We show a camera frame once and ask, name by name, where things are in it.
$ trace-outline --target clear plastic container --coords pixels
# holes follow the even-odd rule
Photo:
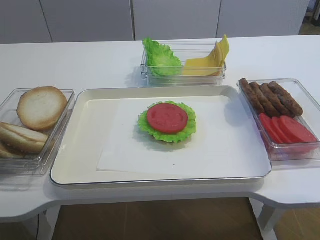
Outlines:
[[[31,89],[15,89],[0,105],[0,122],[23,126],[17,114],[21,96]],[[44,132],[48,139],[39,154],[26,155],[25,158],[0,158],[0,173],[18,175],[43,175],[54,158],[55,150],[60,145],[66,125],[75,105],[75,92],[61,90],[68,100],[67,105],[53,129]]]
[[[188,67],[188,70],[199,72],[199,75],[182,75],[187,59],[207,57],[215,48],[215,42],[168,42],[159,41],[160,44],[168,45],[174,55],[182,62],[181,67],[174,66],[148,66],[147,52],[144,50],[141,61],[141,75],[146,79],[148,87],[172,87],[188,85],[221,85],[225,79],[226,64],[223,67]],[[156,75],[155,69],[170,70],[177,74]],[[203,72],[215,72],[214,75],[201,75]]]
[[[271,81],[277,82],[285,90],[287,90],[291,96],[298,102],[303,109],[303,114],[300,117],[295,117],[295,120],[304,125],[313,135],[317,138],[316,142],[305,143],[287,143],[277,144],[271,140],[266,129],[263,127],[259,116],[252,108],[245,93],[243,92],[239,83],[241,99],[247,103],[258,126],[260,134],[262,136],[264,145],[268,152],[269,159],[271,161],[290,161],[290,160],[311,160],[320,158],[320,105],[314,100],[314,98],[308,93],[308,91],[301,85],[296,79],[269,79],[269,80],[251,80],[251,82],[257,82],[259,85],[264,83],[270,83]]]

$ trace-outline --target cabinet door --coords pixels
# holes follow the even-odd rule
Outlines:
[[[220,0],[132,0],[136,40],[215,38]]]
[[[0,44],[50,42],[39,0],[0,0]]]
[[[217,37],[298,35],[309,0],[222,0]]]
[[[41,0],[53,42],[133,40],[129,0]]]

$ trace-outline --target cheese slice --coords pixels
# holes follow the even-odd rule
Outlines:
[[[221,73],[225,59],[229,53],[229,43],[224,35],[220,42],[215,43],[211,53],[202,58],[187,59],[182,70],[185,76],[218,76]]]

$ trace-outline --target red tomato slice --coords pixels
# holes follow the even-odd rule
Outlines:
[[[149,108],[146,118],[151,127],[159,132],[174,134],[187,126],[188,114],[179,106],[159,103]]]
[[[280,119],[278,117],[274,116],[271,119],[271,127],[274,129],[274,131],[277,133],[284,144],[292,144],[294,141],[288,138],[287,135],[281,130],[279,126],[279,120]]]
[[[288,116],[281,116],[279,126],[294,143],[317,142],[316,137],[296,120]]]
[[[283,144],[284,142],[281,140],[281,138],[278,136],[276,131],[271,126],[271,118],[268,117],[266,114],[261,113],[259,115],[259,119],[265,128],[266,132],[269,134],[272,141],[274,141],[277,144]]]

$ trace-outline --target lettuce leaf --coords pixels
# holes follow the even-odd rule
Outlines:
[[[147,37],[143,40],[147,54],[147,66],[154,75],[177,75],[181,72],[182,63],[174,56],[170,46],[160,44]]]
[[[162,104],[163,102],[157,102],[157,103],[154,103],[152,104],[151,106],[148,107],[151,108],[153,107],[154,105],[156,104]],[[139,119],[138,119],[138,126],[140,127],[140,129],[143,131],[143,132],[147,132],[149,133],[150,135],[152,135],[156,140],[161,140],[161,141],[164,141],[164,142],[167,142],[167,143],[178,143],[178,142],[181,142],[181,141],[184,141],[186,140],[191,134],[194,134],[197,130],[196,128],[196,125],[197,125],[197,122],[196,122],[196,113],[195,111],[183,104],[183,103],[175,103],[173,101],[165,101],[165,103],[168,103],[168,104],[174,104],[176,106],[179,106],[180,108],[182,108],[188,115],[188,122],[186,124],[186,127],[180,131],[180,132],[177,132],[177,133],[164,133],[164,132],[160,132],[160,131],[157,131],[155,129],[153,129],[149,123],[148,123],[148,120],[147,120],[147,112],[148,110],[144,111],[142,114],[140,114],[139,116]]]

